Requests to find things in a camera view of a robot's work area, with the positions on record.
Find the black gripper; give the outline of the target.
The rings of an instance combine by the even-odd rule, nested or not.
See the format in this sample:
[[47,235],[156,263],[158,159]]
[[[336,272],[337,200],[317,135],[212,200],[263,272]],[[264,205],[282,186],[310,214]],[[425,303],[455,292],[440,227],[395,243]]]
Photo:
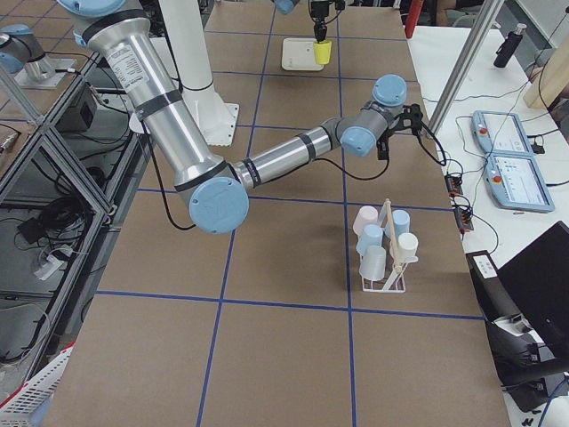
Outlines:
[[[331,7],[335,10],[335,14],[332,18],[329,18]],[[334,22],[344,10],[344,0],[309,1],[309,17],[314,24],[314,36],[317,43],[325,41],[327,25]]]
[[414,136],[419,136],[422,130],[422,112],[419,104],[403,106],[402,112],[396,117],[395,124],[385,131],[377,140],[377,158],[389,160],[389,138],[396,132],[411,130]]

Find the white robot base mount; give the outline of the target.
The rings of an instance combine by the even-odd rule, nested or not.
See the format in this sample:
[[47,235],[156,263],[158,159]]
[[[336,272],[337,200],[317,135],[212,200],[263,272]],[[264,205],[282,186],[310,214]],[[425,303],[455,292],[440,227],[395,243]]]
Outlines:
[[145,25],[129,42],[137,81],[127,94],[141,124],[172,147],[229,146],[239,106],[217,94],[197,1],[161,1],[165,40]]

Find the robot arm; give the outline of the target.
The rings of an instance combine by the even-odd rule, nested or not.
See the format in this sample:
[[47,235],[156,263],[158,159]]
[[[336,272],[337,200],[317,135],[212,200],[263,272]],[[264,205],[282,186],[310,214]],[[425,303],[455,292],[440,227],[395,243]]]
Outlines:
[[238,107],[217,93],[194,1],[163,1],[167,54],[151,39],[151,21],[138,1],[65,1],[76,42],[108,63],[124,89],[131,123],[151,137],[169,162],[173,186],[192,222],[212,234],[238,228],[249,211],[249,191],[335,149],[365,157],[400,126],[405,80],[380,77],[353,117],[333,117],[288,141],[240,161],[221,150],[233,141]]
[[[293,11],[299,1],[295,0],[275,0],[273,4],[282,14]],[[307,1],[309,17],[313,22],[313,30],[316,42],[322,44],[327,40],[328,25],[334,22],[345,10],[344,0],[321,0]]]

